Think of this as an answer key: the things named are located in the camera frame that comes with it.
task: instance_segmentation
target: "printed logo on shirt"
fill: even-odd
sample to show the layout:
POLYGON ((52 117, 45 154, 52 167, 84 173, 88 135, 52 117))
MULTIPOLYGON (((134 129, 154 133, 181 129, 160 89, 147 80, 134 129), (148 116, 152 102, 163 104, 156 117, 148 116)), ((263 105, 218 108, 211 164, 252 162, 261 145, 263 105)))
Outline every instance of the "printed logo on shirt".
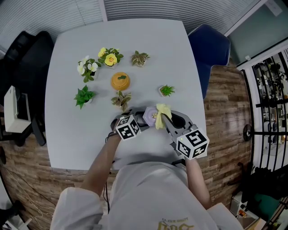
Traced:
POLYGON ((189 226, 185 223, 182 223, 180 226, 178 226, 181 222, 186 222, 187 220, 188 220, 188 217, 185 219, 180 219, 180 220, 162 219, 162 221, 160 221, 158 224, 157 230, 191 230, 193 229, 194 225, 189 226))

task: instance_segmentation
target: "floor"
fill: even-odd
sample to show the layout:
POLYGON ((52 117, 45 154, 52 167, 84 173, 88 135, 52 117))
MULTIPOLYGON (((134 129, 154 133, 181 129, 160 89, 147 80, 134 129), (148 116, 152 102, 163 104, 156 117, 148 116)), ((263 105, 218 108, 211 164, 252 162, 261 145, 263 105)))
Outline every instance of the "floor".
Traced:
MULTIPOLYGON (((213 203, 222 202, 229 208, 237 186, 228 186, 227 182, 241 175, 237 163, 246 165, 251 153, 251 142, 242 138, 245 124, 251 122, 247 88, 242 73, 231 62, 225 67, 213 67, 204 106, 210 144, 208 156, 198 161, 213 203)), ((22 212, 24 220, 32 218, 29 224, 32 230, 49 229, 52 208, 61 191, 68 186, 79 186, 86 171, 51 168, 47 146, 40 147, 33 135, 24 147, 10 142, 2 142, 0 146, 7 158, 7 164, 0 170, 12 199, 19 199, 26 208, 22 212)), ((115 176, 113 173, 108 179, 109 191, 115 176)))

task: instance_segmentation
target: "white flower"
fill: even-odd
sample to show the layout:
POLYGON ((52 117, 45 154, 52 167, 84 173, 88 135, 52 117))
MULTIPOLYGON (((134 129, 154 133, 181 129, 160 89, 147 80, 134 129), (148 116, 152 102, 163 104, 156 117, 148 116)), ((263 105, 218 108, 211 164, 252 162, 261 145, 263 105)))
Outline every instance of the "white flower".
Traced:
POLYGON ((82 59, 83 64, 85 64, 88 59, 89 59, 89 55, 87 55, 85 58, 83 58, 82 59))
POLYGON ((79 65, 77 66, 77 70, 80 75, 84 74, 85 68, 83 67, 83 62, 80 62, 79 65))
POLYGON ((91 70, 91 72, 95 72, 98 68, 98 65, 94 62, 92 65, 88 64, 88 70, 91 70))

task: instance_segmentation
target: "artificial potted plant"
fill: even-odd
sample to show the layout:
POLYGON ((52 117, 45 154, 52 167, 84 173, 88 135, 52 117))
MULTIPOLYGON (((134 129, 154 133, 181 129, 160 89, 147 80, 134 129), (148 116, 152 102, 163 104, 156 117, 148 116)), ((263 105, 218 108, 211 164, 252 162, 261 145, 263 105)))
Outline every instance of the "artificial potted plant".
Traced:
POLYGON ((118 90, 117 97, 111 99, 112 104, 121 107, 122 111, 125 112, 128 108, 127 103, 131 100, 131 93, 123 94, 121 90, 118 90))
POLYGON ((83 81, 85 83, 89 80, 94 81, 94 79, 98 78, 98 66, 101 66, 101 64, 95 62, 95 59, 89 59, 89 55, 78 62, 77 70, 78 73, 84 77, 83 81))
POLYGON ((119 53, 119 49, 106 49, 101 48, 98 53, 98 61, 104 63, 107 67, 114 69, 114 67, 120 62, 121 58, 124 57, 123 54, 119 53))
POLYGON ((93 97, 96 94, 92 91, 88 91, 87 85, 84 86, 82 90, 78 89, 78 93, 76 94, 76 97, 74 100, 76 101, 76 106, 79 105, 80 109, 86 104, 86 103, 91 103, 93 100, 93 97))
POLYGON ((175 93, 174 89, 174 86, 164 85, 159 88, 159 92, 162 97, 167 97, 170 96, 172 93, 175 93))
POLYGON ((132 65, 137 65, 139 67, 143 67, 146 63, 146 59, 150 58, 148 54, 146 53, 139 53, 137 50, 135 51, 135 54, 132 55, 132 65))

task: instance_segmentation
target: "purple pot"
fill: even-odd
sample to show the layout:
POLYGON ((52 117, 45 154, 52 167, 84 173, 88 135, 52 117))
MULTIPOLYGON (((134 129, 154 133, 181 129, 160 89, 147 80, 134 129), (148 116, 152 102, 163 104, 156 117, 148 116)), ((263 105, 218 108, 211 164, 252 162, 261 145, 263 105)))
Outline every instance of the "purple pot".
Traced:
POLYGON ((146 121, 147 125, 154 126, 156 122, 156 116, 157 116, 158 110, 156 106, 150 106, 147 107, 143 119, 146 121))

